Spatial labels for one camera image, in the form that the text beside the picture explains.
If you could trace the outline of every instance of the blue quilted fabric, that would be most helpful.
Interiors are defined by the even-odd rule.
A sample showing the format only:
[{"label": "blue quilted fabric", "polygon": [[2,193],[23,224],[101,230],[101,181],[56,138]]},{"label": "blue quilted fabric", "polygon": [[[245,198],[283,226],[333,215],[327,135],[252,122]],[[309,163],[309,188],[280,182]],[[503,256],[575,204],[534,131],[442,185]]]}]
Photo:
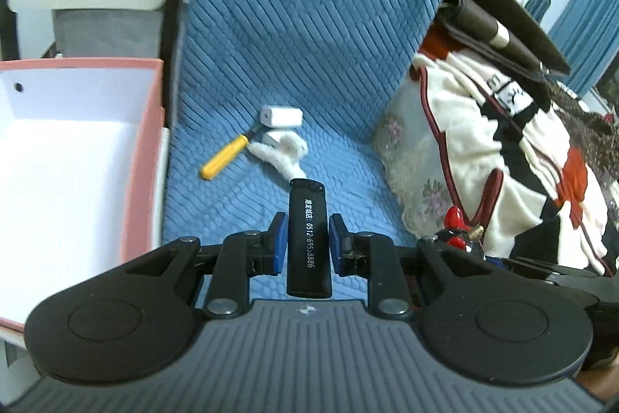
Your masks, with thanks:
[{"label": "blue quilted fabric", "polygon": [[[327,187],[329,213],[351,231],[412,245],[370,144],[441,0],[191,0],[185,27],[163,237],[204,244],[267,228],[288,209],[287,184],[243,153],[212,182],[199,169],[256,122],[262,105],[304,112],[301,167]],[[335,298],[364,298],[361,279],[333,278]],[[252,297],[285,298],[283,276]]]}]

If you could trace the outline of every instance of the yellow-handled screwdriver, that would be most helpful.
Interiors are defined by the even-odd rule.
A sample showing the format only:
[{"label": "yellow-handled screwdriver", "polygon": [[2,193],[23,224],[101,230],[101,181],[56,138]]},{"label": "yellow-handled screwdriver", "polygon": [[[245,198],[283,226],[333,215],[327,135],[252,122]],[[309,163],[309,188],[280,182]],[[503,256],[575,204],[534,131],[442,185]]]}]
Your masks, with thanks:
[{"label": "yellow-handled screwdriver", "polygon": [[207,163],[202,166],[200,174],[207,181],[211,181],[221,172],[228,163],[230,163],[236,155],[243,151],[253,138],[262,132],[266,127],[261,123],[247,130],[245,133],[238,136],[234,141],[221,148],[219,152],[213,156]]}]

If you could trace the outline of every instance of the white band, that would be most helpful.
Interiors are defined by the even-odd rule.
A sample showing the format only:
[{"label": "white band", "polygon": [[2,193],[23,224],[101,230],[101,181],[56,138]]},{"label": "white band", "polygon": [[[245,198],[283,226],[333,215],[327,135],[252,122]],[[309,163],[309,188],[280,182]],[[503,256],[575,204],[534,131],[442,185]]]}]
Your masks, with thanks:
[{"label": "white band", "polygon": [[497,50],[502,50],[510,43],[510,31],[501,22],[497,21],[496,24],[498,25],[496,35],[488,41],[488,44]]}]

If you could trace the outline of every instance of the yellow handle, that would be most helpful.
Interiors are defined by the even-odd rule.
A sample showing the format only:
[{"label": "yellow handle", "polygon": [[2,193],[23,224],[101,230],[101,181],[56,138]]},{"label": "yellow handle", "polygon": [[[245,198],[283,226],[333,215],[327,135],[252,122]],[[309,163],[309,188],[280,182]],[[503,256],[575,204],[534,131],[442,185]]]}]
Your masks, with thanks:
[{"label": "yellow handle", "polygon": [[202,170],[200,170],[202,177],[207,181],[212,180],[237,154],[243,151],[249,143],[250,141],[246,136],[240,135],[226,147],[221,148],[219,153],[213,156],[210,161],[202,167]]}]

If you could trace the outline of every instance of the black lighter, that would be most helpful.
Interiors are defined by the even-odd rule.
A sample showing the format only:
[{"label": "black lighter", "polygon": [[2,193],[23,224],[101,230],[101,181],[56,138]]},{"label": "black lighter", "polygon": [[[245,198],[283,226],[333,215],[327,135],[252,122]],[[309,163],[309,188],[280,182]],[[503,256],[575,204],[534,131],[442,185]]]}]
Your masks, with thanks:
[{"label": "black lighter", "polygon": [[331,297],[324,184],[309,179],[290,182],[286,292],[298,298]]}]

